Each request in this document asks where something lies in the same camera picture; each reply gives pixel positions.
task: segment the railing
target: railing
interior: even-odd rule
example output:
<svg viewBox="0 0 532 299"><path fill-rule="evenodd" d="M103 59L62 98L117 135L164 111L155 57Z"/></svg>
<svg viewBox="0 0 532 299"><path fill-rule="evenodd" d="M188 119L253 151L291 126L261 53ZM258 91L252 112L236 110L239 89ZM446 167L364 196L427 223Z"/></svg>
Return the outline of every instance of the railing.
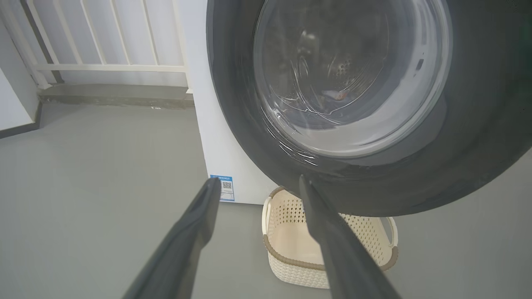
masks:
<svg viewBox="0 0 532 299"><path fill-rule="evenodd" d="M72 52L76 63L75 64L65 64L60 63L59 59L57 58L56 52L54 51L54 48L52 46L52 43L50 42L50 39L48 38L48 34L45 30L45 27L43 26L43 23L41 21L41 18L39 16L39 13L37 12L37 9L34 4L34 0L22 0L21 4L25 7L26 10L26 16L28 18L28 21L30 25L32 26L32 29L34 31L34 34L37 36L37 39L40 40L40 48L43 51L43 54L45 57L47 57L48 63L39 63L34 51L32 50L32 47L30 46L27 38L24 36L23 30L20 26L20 24L17 21L17 18L15 14L13 13L13 10L9 4L9 0L0 0L1 1L1 8L6 20L6 25L8 27L8 30L10 31L15 44L19 48L19 51L21 52L21 55L26 62L30 72L32 75L34 75L34 78L40 88L47 88L50 86L50 84L46 81L46 78L41 73L41 71L140 71L140 72L177 72L177 73L185 73L187 75L187 83L189 85L189 92L191 93L192 90L190 88L190 80L188 80L188 74L187 74L187 64L186 64L186 52L185 52L185 46L184 46L184 40L183 37L183 30L181 27L181 23L179 20L179 8L178 8L178 0L169 0L172 2L172 8L173 8L173 14L175 19L175 26L178 33L178 41L181 48L181 54L183 58L183 65L161 65L159 56L157 54L157 48L155 45L155 40L153 36L153 29L151 22L149 20L148 15L148 9L146 5L146 0L137 0L140 1L142 4L142 8L144 11L144 19L143 23L145 24L149 36L148 43L151 47L151 55L153 56L154 64L146 65L146 64L133 64L130 60L130 55L128 53L128 48L126 46L126 43L124 42L124 32L122 28L122 23L120 21L119 14L117 12L117 4L115 0L108 0L109 2L109 10L113 15L114 18L114 25L116 26L116 29L118 31L118 37L120 39L121 44L121 50L123 51L123 55L125 57L125 61L127 64L111 64L108 63L104 54L104 51L102 49L102 45L100 44L100 40L98 38L98 34L96 32L93 20L91 18L91 15L89 13L89 10L87 9L87 2L90 0L79 0L79 4L81 5L85 21L87 22L90 34L92 36L92 41L94 43L94 46L96 48L96 52L99 57L100 63L84 63L83 59L81 58L81 55L78 51L78 48L76 46L76 43L74 42L74 38L72 36L71 30L69 28L69 25L67 23L67 20L65 18L65 14L63 12L63 8L61 6L60 0L53 0L53 8L55 10L55 15L59 21L59 24L61 25L61 28L63 30L64 35L66 36L66 40L68 41L68 46L70 47L70 51Z"/></svg>

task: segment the sticker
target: sticker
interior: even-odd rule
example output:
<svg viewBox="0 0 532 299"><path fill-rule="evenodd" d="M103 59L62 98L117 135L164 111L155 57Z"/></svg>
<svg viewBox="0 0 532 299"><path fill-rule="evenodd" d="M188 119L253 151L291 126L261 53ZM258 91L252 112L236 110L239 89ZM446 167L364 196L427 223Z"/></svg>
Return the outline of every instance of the sticker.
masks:
<svg viewBox="0 0 532 299"><path fill-rule="evenodd" d="M220 182L222 183L222 192L220 193L221 201L235 201L235 192L233 190L232 177L211 175L211 178L219 178Z"/></svg>

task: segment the washing machine door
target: washing machine door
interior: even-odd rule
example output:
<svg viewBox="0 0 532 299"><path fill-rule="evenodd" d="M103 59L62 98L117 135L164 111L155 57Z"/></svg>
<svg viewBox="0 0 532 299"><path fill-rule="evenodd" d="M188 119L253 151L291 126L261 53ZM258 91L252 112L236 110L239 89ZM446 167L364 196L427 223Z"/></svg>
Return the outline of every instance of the washing machine door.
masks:
<svg viewBox="0 0 532 299"><path fill-rule="evenodd" d="M528 1L210 0L207 16L247 155L368 216L455 201L530 148L531 37Z"/></svg>

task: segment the basket handle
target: basket handle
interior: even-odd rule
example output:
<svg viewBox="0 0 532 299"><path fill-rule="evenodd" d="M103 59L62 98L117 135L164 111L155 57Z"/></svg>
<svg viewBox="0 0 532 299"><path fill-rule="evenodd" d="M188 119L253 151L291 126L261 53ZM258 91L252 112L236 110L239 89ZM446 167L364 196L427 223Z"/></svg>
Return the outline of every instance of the basket handle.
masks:
<svg viewBox="0 0 532 299"><path fill-rule="evenodd" d="M271 197L268 197L262 207L262 235L268 234L268 218L270 218L270 201Z"/></svg>
<svg viewBox="0 0 532 299"><path fill-rule="evenodd" d="M386 217L388 219L388 223L390 224L390 228L392 229L392 244L391 247L396 247L397 243L399 243L399 237L397 235L397 225L395 224L395 220L393 217Z"/></svg>

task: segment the laundry basket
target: laundry basket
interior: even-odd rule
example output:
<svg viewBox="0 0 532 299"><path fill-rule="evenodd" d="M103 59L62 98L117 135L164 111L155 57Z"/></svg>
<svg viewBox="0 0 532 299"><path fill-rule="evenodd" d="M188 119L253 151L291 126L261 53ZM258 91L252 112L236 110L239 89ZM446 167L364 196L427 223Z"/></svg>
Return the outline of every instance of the laundry basket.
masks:
<svg viewBox="0 0 532 299"><path fill-rule="evenodd" d="M389 242L380 218L340 214L382 271L398 257L397 227ZM320 245L310 236L301 199L283 187L275 189L262 209L262 235L273 273L282 281L315 288L329 288Z"/></svg>

